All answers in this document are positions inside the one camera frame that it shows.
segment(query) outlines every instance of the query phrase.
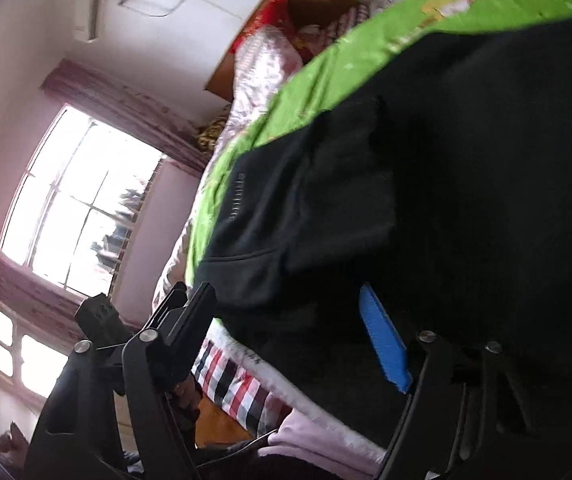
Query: pillow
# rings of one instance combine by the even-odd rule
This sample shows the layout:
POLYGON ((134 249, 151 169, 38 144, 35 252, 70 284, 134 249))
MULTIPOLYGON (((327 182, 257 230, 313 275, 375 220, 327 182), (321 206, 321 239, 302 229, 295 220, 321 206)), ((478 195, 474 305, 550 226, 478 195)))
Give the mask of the pillow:
POLYGON ((257 13, 252 22, 248 23, 243 28, 242 33, 237 36, 237 39, 230 47, 230 53, 235 54, 246 38, 255 35, 266 25, 272 25, 272 27, 277 28, 293 44, 304 63, 313 58, 306 45, 296 39, 297 31, 288 13, 288 0, 269 0, 257 13))

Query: bed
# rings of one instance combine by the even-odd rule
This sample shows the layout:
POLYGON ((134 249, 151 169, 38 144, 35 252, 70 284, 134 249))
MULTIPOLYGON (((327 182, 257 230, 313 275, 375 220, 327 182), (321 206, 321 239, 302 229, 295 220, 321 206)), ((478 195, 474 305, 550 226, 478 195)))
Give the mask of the bed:
MULTIPOLYGON (((349 23, 349 13, 326 28, 322 33, 323 52, 306 66, 291 41, 277 28, 264 27, 244 41, 237 52, 231 113, 202 176, 190 219, 160 277, 153 306, 160 303, 175 281, 192 285, 229 174, 240 155, 303 127, 323 110, 335 107, 429 32, 494 32, 572 17, 572 0, 390 3, 395 4, 369 19, 365 15, 349 23)), ((355 8, 352 16, 357 17, 359 10, 355 8)), ((278 426, 292 406, 322 426, 339 431, 347 445, 360 449, 365 456, 383 456, 380 446, 319 408, 268 362, 235 341, 217 320, 210 327, 193 372, 205 394, 251 434, 278 426)))

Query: window pane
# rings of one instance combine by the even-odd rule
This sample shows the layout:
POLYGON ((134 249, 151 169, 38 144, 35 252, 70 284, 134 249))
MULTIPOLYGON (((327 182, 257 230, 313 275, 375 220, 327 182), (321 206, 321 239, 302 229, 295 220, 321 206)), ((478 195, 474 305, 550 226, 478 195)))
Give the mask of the window pane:
POLYGON ((21 381, 29 390, 48 397, 64 369, 67 356, 25 335, 21 338, 21 381))
POLYGON ((162 158, 162 152, 134 137, 126 134, 124 136, 124 147, 119 157, 120 166, 130 169, 131 174, 148 182, 162 158))
POLYGON ((0 312, 0 341, 12 346, 12 320, 3 312, 0 312))
POLYGON ((72 152, 81 142, 89 124, 88 115, 67 107, 41 146, 30 172, 52 184, 70 160, 72 152))
POLYGON ((12 377, 14 366, 12 365, 12 355, 0 345, 0 371, 8 377, 12 377))
POLYGON ((132 220, 162 153, 124 135, 123 150, 110 168, 94 204, 107 213, 132 220))
POLYGON ((107 126, 95 124, 83 137, 64 173, 59 189, 91 204, 108 168, 118 161, 122 135, 107 126))
POLYGON ((15 202, 5 237, 3 237, 2 251, 19 265, 23 265, 28 259, 30 243, 49 190, 50 187, 47 184, 29 176, 21 187, 15 202))
POLYGON ((67 285, 86 296, 107 294, 121 244, 127 236, 127 227, 91 211, 79 238, 67 285))
POLYGON ((110 170, 94 204, 106 213, 131 222, 139 210, 146 184, 121 168, 110 170))
POLYGON ((59 193, 54 197, 35 250, 32 270, 52 283, 66 281, 88 206, 59 193))

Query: window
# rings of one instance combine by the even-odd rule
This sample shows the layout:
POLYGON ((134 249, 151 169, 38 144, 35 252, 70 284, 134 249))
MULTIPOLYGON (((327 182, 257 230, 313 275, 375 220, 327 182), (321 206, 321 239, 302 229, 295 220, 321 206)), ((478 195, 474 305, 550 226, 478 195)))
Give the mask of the window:
POLYGON ((0 373, 24 393, 48 397, 68 357, 27 331, 12 313, 0 310, 0 373))
POLYGON ((107 294, 161 156, 65 107, 22 178, 0 248, 67 290, 107 294))

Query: blue plastic part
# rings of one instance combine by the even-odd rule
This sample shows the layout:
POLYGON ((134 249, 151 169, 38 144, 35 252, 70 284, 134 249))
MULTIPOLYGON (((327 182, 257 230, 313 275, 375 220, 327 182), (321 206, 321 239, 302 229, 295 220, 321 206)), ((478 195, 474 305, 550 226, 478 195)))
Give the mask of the blue plastic part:
POLYGON ((362 286, 359 292, 359 314, 368 330, 386 379, 401 393, 408 393, 413 378, 407 369, 405 345, 368 284, 362 286))

